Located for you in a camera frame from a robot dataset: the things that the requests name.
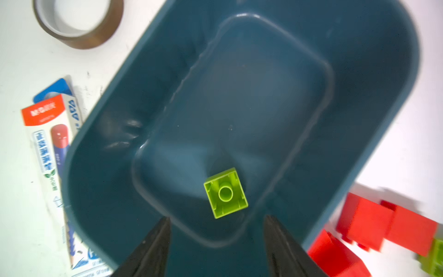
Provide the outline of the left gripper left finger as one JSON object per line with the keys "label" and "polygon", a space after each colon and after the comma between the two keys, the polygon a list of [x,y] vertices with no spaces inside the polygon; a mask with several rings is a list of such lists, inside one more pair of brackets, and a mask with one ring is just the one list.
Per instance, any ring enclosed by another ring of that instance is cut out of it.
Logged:
{"label": "left gripper left finger", "polygon": [[163,277],[171,242],[171,220],[163,217],[112,277]]}

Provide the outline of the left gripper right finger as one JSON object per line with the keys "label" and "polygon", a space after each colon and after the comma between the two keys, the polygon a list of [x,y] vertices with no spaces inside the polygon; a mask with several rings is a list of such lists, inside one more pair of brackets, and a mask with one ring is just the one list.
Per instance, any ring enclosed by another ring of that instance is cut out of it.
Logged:
{"label": "left gripper right finger", "polygon": [[327,276],[275,216],[264,218],[264,241],[271,276]]}

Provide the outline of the red lego brick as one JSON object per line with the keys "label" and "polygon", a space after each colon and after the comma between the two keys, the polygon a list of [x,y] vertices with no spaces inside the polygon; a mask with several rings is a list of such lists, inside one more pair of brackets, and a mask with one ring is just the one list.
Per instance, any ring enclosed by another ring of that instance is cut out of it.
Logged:
{"label": "red lego brick", "polygon": [[437,222],[385,200],[375,203],[349,193],[336,231],[348,243],[368,251],[380,251],[384,240],[421,256],[431,250]]}
{"label": "red lego brick", "polygon": [[364,262],[326,230],[321,231],[308,255],[329,277],[371,277]]}

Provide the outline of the red lego brick back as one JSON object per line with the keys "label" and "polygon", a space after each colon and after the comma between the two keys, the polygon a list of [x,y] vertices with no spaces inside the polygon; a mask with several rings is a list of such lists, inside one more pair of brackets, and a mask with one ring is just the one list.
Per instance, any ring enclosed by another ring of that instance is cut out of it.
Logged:
{"label": "red lego brick back", "polygon": [[380,251],[384,240],[421,256],[431,250],[437,222],[385,200],[375,203],[349,193],[336,231],[348,243],[368,251]]}

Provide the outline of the small green lego brick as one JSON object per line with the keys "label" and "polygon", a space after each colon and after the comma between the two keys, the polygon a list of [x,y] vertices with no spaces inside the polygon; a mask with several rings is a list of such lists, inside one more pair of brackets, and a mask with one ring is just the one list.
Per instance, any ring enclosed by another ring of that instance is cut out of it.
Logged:
{"label": "small green lego brick", "polygon": [[215,219],[241,211],[249,206],[235,168],[209,177],[204,182],[204,188]]}

